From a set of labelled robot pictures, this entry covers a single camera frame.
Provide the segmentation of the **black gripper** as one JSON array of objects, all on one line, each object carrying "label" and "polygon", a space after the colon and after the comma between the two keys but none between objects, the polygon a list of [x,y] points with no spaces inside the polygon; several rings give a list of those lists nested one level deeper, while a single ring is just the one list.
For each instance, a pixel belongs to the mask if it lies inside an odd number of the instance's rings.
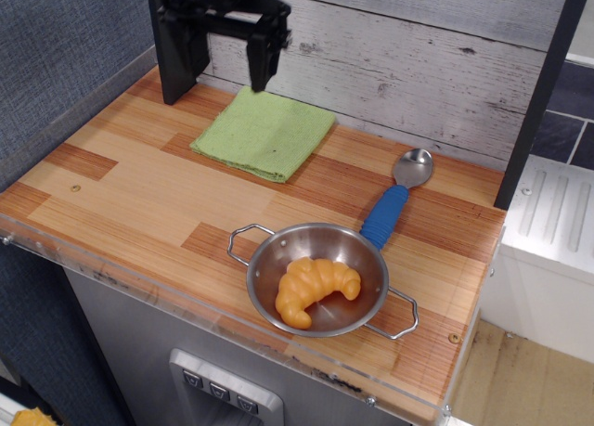
[{"label": "black gripper", "polygon": [[210,64],[208,33],[247,41],[252,91],[265,91],[291,44],[291,7],[281,0],[156,0],[163,100],[173,105]]}]

